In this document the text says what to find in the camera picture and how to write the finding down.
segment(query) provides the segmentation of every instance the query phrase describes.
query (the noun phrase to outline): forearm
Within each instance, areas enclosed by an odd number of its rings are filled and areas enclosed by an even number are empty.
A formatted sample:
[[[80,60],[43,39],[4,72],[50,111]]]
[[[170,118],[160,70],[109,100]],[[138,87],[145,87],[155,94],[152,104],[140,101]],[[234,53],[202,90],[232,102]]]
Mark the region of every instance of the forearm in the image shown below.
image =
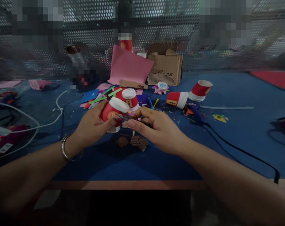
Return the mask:
[[[256,225],[285,225],[285,192],[272,181],[194,141],[179,156],[237,215]]]
[[[70,136],[65,152],[74,157],[81,148]],[[57,142],[0,167],[0,209],[13,213],[23,208],[66,164]]]

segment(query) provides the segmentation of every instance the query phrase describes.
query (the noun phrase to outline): blue tablecloth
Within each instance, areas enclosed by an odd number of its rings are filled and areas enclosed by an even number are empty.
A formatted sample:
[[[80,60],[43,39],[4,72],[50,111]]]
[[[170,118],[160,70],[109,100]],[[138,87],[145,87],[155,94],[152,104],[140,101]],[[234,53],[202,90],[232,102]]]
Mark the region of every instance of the blue tablecloth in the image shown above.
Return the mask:
[[[245,151],[263,159],[276,167],[281,178],[285,178],[285,135],[272,124],[277,118],[285,117],[285,91],[261,81],[247,73],[183,73],[183,79],[178,87],[170,87],[169,91],[190,91],[200,79],[213,83],[202,105],[216,107],[253,106],[250,110],[211,110],[202,109],[208,122],[227,141]],[[25,89],[18,101],[21,110],[37,119],[40,124],[47,124],[57,117],[59,110],[55,104],[56,98],[70,85],[67,81],[58,81],[58,89],[41,92]],[[265,164],[240,153],[223,143],[206,127],[196,125],[185,117],[182,110],[165,105],[167,94],[154,94],[153,89],[148,94],[152,103],[160,101],[156,108],[164,110],[174,122],[191,139],[225,155],[235,158],[242,164],[268,177],[274,177],[274,170]],[[66,93],[59,100],[59,105],[79,98],[82,94]],[[79,107],[80,99],[70,103],[64,110],[65,134],[72,133],[85,109]],[[213,120],[212,115],[219,114],[228,117],[223,123]],[[22,117],[20,123],[34,124]],[[51,126],[41,128],[34,142],[8,157],[0,159],[0,166],[30,152],[57,142],[61,137],[62,118]],[[130,145],[120,148],[115,141],[121,134],[132,135],[132,130],[121,129],[116,134],[106,134],[94,146],[87,148],[83,157],[74,163],[69,163],[54,178],[57,181],[98,181],[98,180],[200,180],[200,175],[182,159],[165,154],[152,143],[145,152]]]

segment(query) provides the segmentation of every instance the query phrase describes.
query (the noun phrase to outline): pink paper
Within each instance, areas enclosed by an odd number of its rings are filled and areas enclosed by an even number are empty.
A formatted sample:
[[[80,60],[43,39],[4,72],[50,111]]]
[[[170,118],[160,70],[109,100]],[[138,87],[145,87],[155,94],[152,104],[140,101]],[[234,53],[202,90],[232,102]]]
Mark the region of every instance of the pink paper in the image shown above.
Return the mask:
[[[22,82],[21,80],[17,81],[2,81],[0,82],[0,88],[12,88]]]
[[[142,90],[142,89],[136,90],[136,95],[142,95],[142,93],[143,93],[143,90]]]
[[[99,90],[109,89],[110,86],[112,86],[112,85],[111,84],[107,84],[107,83],[102,83],[96,89],[99,89]]]
[[[87,102],[82,103],[82,104],[80,105],[80,107],[85,107],[85,106],[86,106],[86,104],[87,104]]]
[[[153,61],[114,45],[108,82],[120,84],[123,79],[144,84],[152,66]]]
[[[47,84],[52,84],[53,82],[46,80],[29,80],[30,86],[35,90],[42,90]]]

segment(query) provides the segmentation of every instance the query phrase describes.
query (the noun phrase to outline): wooden table edge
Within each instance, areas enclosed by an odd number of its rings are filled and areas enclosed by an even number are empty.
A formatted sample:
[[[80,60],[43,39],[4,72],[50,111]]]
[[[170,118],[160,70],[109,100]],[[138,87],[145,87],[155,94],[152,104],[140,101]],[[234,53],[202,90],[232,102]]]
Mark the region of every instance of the wooden table edge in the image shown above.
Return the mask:
[[[285,179],[279,185],[285,188]],[[62,190],[203,190],[203,180],[51,181],[46,189]]]

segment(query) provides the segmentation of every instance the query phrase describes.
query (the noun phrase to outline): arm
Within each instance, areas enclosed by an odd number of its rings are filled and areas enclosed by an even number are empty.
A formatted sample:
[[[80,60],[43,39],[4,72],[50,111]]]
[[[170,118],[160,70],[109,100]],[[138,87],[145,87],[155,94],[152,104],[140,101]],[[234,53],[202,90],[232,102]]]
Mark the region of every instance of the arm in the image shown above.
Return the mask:
[[[185,136],[165,113],[140,108],[154,129],[135,121],[128,126],[159,149],[191,164],[216,195],[245,223],[285,225],[285,192],[269,179]]]
[[[121,119],[102,123],[99,116],[108,102],[86,112],[76,131],[65,142],[65,153],[71,159],[93,145]],[[0,211],[21,210],[66,164],[62,143],[57,142],[0,167]]]

